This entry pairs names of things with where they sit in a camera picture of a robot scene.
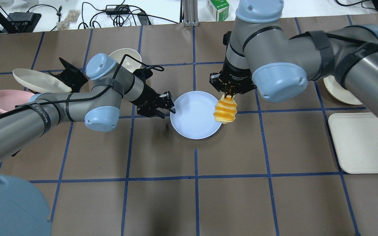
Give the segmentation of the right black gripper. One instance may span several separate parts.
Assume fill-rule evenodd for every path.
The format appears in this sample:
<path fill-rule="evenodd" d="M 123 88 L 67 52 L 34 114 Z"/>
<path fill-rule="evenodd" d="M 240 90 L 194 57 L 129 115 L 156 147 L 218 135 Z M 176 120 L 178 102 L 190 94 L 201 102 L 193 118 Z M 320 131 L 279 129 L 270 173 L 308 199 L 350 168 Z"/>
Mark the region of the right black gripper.
<path fill-rule="evenodd" d="M 209 83 L 222 94 L 221 98 L 231 95 L 234 99 L 257 88 L 249 69 L 231 69 L 223 67 L 219 73 L 210 73 Z"/>

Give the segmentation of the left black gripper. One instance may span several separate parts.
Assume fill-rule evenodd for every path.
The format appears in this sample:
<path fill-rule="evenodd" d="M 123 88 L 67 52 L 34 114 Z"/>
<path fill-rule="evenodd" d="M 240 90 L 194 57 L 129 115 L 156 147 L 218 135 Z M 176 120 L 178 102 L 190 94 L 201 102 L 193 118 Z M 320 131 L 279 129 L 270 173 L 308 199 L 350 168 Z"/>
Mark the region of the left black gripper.
<path fill-rule="evenodd" d="M 147 101 L 145 105 L 137 107 L 137 114 L 144 117 L 160 117 L 162 119 L 165 118 L 163 112 L 159 111 L 158 109 L 167 109 L 172 114 L 176 113 L 175 100 L 170 91 L 165 91 L 162 95 L 158 95 L 151 101 Z"/>

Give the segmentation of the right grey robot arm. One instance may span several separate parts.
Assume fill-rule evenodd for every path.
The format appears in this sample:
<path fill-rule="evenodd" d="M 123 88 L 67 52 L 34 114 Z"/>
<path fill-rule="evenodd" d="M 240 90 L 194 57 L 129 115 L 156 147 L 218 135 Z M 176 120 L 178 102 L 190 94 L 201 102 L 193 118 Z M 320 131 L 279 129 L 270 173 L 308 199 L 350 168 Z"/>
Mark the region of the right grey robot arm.
<path fill-rule="evenodd" d="M 210 84 L 225 95 L 257 89 L 272 103 L 302 93 L 309 81 L 334 76 L 378 117 L 378 25 L 307 31 L 288 39 L 279 19 L 282 0 L 241 0 L 232 31 L 223 37 L 225 60 Z"/>

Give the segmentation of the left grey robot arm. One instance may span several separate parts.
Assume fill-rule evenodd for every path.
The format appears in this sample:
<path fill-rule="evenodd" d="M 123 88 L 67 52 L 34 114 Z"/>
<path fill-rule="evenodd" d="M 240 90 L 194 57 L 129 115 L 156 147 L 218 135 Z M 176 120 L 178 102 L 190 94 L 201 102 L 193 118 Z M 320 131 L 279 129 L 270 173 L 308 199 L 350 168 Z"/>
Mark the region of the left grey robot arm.
<path fill-rule="evenodd" d="M 117 127 L 121 101 L 127 100 L 145 117 L 161 117 L 159 109 L 175 113 L 169 91 L 157 93 L 146 84 L 150 70 L 164 71 L 159 65 L 144 65 L 134 72 L 104 53 L 92 57 L 86 75 L 93 88 L 85 93 L 42 93 L 29 102 L 0 114 L 0 163 L 45 135 L 62 122 L 83 122 L 90 130 L 110 132 Z M 0 174 L 0 236 L 49 236 L 51 211 L 42 192 L 18 177 Z"/>

